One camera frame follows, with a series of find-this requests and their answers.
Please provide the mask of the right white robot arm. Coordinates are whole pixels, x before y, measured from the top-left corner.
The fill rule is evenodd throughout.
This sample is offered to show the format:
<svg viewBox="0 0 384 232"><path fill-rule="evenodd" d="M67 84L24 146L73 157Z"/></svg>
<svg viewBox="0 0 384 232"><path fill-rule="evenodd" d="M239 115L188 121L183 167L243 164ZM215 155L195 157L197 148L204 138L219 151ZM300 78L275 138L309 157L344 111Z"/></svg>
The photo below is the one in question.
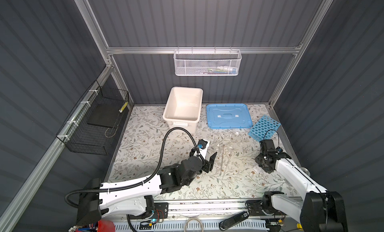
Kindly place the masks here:
<svg viewBox="0 0 384 232"><path fill-rule="evenodd" d="M346 232L348 222L343 197L319 185L299 168L292 158L275 147L273 140L260 141L260 153L255 161L264 172L278 172L295 188L302 202L282 192L266 192L261 211L273 216L282 212L301 224L306 232Z"/></svg>

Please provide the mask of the white small tube rack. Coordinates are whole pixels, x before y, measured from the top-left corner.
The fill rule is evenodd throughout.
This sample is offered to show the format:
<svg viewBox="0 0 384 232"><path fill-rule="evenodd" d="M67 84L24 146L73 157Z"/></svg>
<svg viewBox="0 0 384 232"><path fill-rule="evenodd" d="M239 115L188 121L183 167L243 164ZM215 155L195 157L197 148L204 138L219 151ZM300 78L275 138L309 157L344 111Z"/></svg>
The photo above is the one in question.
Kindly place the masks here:
<svg viewBox="0 0 384 232"><path fill-rule="evenodd" d="M255 172L255 174L260 174L263 170L258 165L255 165L253 167L253 171Z"/></svg>

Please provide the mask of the clear plastic measuring cup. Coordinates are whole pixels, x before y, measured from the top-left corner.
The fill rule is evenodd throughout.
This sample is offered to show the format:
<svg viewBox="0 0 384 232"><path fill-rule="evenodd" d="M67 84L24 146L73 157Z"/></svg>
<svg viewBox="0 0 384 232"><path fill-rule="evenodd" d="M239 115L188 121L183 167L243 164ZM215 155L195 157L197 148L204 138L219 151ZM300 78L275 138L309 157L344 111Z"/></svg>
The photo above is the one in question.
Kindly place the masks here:
<svg viewBox="0 0 384 232"><path fill-rule="evenodd" d="M306 169L305 167L301 167L301 170L307 175L307 176L311 176L311 173L309 172L308 169Z"/></svg>

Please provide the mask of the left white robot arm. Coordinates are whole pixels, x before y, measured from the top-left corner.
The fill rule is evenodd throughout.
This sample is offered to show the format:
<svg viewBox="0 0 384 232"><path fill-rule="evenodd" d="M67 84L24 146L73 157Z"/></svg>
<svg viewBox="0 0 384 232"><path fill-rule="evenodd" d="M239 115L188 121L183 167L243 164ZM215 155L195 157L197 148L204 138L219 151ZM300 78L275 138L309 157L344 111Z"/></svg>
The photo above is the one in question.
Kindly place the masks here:
<svg viewBox="0 0 384 232"><path fill-rule="evenodd" d="M175 130L178 130L178 127L165 134L159 162L151 175L118 183L102 183L100 179L93 179L83 189L65 195L65 202L77 209L77 226L93 224L102 218L119 214L139 219L150 218L156 210L154 197L177 192L190 186L203 172L211 172L217 154L214 153L210 159L206 159L210 142L204 139L195 141L185 128L180 130L185 132L193 143L189 157L180 163L161 167L167 138Z"/></svg>

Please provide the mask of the white plastic storage bin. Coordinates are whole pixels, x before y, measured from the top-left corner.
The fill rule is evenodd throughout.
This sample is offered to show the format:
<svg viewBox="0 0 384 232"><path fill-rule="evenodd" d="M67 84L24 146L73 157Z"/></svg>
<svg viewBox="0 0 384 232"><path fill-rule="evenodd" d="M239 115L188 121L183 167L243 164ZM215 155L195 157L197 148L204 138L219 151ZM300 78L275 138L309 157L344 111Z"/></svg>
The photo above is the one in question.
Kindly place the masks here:
<svg viewBox="0 0 384 232"><path fill-rule="evenodd" d="M163 119L169 128L181 127L196 133L201 116L203 90L191 87L173 87L170 91Z"/></svg>

